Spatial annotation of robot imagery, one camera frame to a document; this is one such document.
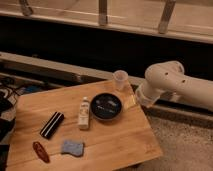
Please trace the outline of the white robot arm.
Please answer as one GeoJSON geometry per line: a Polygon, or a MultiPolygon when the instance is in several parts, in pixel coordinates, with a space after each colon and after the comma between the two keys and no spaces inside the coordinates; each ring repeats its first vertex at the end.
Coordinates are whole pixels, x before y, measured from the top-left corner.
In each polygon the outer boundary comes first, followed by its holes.
{"type": "Polygon", "coordinates": [[[176,93],[213,112],[213,81],[185,75],[178,61],[149,66],[135,95],[142,106],[149,108],[165,92],[176,93]]]}

